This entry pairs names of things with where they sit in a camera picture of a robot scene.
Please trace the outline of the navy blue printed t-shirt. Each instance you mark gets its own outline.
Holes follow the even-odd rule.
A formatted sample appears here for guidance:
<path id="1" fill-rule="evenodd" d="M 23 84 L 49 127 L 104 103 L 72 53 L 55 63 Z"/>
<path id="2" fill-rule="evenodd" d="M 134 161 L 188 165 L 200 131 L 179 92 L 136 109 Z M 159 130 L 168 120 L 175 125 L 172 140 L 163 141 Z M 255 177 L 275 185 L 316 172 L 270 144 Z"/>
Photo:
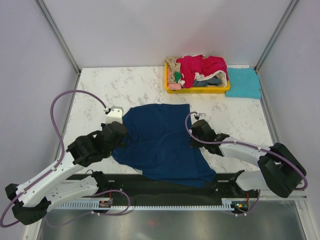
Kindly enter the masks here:
<path id="1" fill-rule="evenodd" d="M 127 129 L 123 146 L 112 157 L 121 165 L 142 172 L 156 181 L 196 188 L 211 182 L 216 172 L 211 169 L 199 148 L 191 147 L 186 127 L 189 104 L 147 104 L 132 107 L 123 116 Z"/>

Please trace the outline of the yellow plastic bin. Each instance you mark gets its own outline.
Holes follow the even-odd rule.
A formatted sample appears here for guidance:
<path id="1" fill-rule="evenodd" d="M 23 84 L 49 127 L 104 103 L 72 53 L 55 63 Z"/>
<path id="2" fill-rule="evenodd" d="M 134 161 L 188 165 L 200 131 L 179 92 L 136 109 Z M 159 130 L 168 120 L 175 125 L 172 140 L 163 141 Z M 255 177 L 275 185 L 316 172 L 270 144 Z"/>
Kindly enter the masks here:
<path id="1" fill-rule="evenodd" d="M 179 90 L 172 90 L 168 87 L 168 69 L 169 65 L 164 62 L 164 88 L 168 94 L 225 94 L 230 90 L 230 82 L 227 82 L 226 87 L 218 86 L 206 86 L 206 87 L 191 87 L 191 88 L 182 88 Z"/>

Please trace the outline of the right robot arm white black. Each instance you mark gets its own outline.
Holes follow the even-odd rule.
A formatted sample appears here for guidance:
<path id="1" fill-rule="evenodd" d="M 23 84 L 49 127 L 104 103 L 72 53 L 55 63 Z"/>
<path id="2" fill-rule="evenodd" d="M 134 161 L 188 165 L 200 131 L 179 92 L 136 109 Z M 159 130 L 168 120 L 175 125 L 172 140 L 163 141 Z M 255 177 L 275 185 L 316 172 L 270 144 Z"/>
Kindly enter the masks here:
<path id="1" fill-rule="evenodd" d="M 196 121 L 191 129 L 191 145 L 205 148 L 209 153 L 244 161 L 258 168 L 256 171 L 238 171 L 229 184 L 235 197 L 246 191 L 270 190 L 281 198 L 288 198 L 306 179 L 307 172 L 282 143 L 259 146 L 240 142 L 225 133 L 215 133 L 204 119 Z"/>

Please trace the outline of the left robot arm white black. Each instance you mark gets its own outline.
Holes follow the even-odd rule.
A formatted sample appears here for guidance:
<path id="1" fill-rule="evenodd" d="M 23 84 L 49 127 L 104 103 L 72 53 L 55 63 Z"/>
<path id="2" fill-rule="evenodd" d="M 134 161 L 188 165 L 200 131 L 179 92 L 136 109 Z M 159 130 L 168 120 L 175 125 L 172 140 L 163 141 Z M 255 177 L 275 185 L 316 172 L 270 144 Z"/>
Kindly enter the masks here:
<path id="1" fill-rule="evenodd" d="M 61 204 L 82 197 L 106 196 L 110 185 L 101 171 L 74 183 L 60 184 L 89 165 L 110 157 L 113 150 L 122 145 L 126 134 L 123 124 L 116 121 L 106 124 L 101 130 L 77 137 L 67 147 L 62 160 L 52 163 L 34 178 L 23 184 L 9 184 L 5 192 L 12 201 L 15 219 L 30 225 Z"/>

